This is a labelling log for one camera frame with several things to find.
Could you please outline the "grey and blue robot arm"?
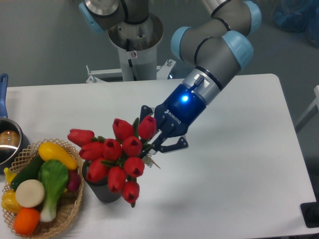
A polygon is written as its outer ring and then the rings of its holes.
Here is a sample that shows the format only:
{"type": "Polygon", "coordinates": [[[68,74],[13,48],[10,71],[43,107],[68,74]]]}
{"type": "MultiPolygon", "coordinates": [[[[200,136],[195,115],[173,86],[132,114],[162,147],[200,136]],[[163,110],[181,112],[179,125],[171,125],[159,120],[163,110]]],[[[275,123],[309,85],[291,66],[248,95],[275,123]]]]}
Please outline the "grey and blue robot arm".
{"type": "MultiPolygon", "coordinates": [[[[198,28],[181,27],[171,51],[194,69],[155,108],[142,106],[140,119],[154,116],[157,138],[143,155],[187,148],[189,126],[242,70],[254,50],[247,36],[261,24],[259,7],[249,0],[207,0],[211,19],[198,28]]],[[[84,0],[79,10],[95,32],[107,31],[118,50],[124,81],[154,80],[163,26],[146,0],[84,0]]]]}

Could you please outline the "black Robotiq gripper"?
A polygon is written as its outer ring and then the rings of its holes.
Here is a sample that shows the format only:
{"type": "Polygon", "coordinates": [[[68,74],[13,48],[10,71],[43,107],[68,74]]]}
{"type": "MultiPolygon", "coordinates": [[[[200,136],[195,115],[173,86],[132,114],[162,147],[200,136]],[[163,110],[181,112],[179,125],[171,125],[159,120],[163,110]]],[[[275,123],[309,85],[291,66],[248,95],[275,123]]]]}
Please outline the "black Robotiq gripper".
{"type": "Polygon", "coordinates": [[[184,84],[178,87],[160,105],[141,106],[140,121],[146,116],[156,119],[160,135],[152,142],[154,152],[169,153],[188,148],[185,134],[189,126],[204,111],[206,104],[197,96],[194,84],[190,88],[184,84]]]}

